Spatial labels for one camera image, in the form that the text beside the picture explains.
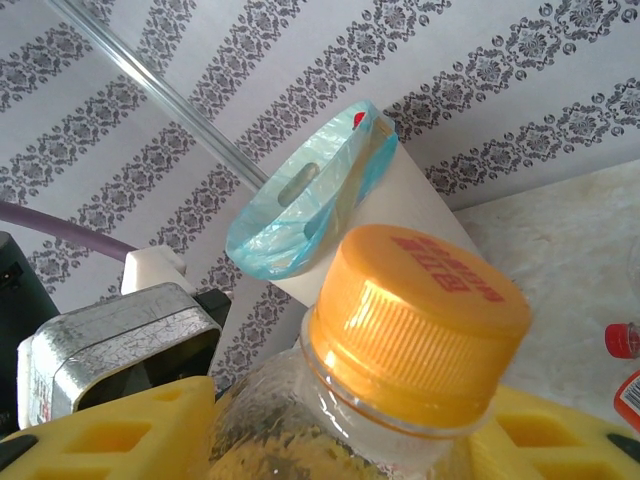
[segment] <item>white plastic bracket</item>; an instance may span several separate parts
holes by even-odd
[[[196,288],[184,275],[186,264],[167,245],[143,248],[129,252],[124,262],[120,293],[127,295],[161,283],[177,283],[194,296]]]

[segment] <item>orange bottle cap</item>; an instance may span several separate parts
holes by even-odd
[[[531,324],[524,295],[481,258],[401,227],[340,245],[309,321],[311,348],[368,407],[418,427],[471,425]]]

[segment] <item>blue plastic bag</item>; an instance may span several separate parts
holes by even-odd
[[[240,212],[227,234],[227,254],[263,280],[302,273],[319,250],[342,238],[397,145],[393,121],[371,102],[347,108],[298,148]]]

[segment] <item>black device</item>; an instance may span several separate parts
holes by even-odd
[[[18,345],[58,313],[13,237],[0,232],[0,439],[18,430]]]

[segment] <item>bottle neck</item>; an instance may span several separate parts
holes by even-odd
[[[325,368],[325,364],[322,359],[320,359],[316,355],[309,340],[309,321],[311,319],[312,312],[313,307],[309,309],[305,314],[300,329],[300,337],[296,343],[300,346],[303,356],[306,360],[306,364],[309,369],[315,374],[316,379],[324,386],[324,388],[328,392],[330,392],[336,398],[340,399],[340,401],[345,405],[348,405],[350,408],[355,410],[360,416],[370,418],[373,422],[378,423],[385,428],[399,431],[406,435],[430,439],[452,439],[466,437],[476,431],[487,420],[489,411],[487,411],[479,421],[471,425],[466,425],[464,427],[455,429],[442,429],[437,427],[422,425],[417,426],[409,424],[376,410],[375,408],[367,404],[366,401],[363,401],[362,399],[353,395],[349,391],[349,389],[340,382],[339,379],[333,377],[331,373]]]
[[[453,442],[471,433],[477,425],[464,430],[407,430],[403,422],[387,417],[351,395],[326,371],[311,348],[308,324],[311,310],[305,315],[299,346],[306,360],[300,395],[323,426],[378,465],[391,465],[409,472],[424,472],[450,451]],[[410,473],[404,478],[414,478]]]

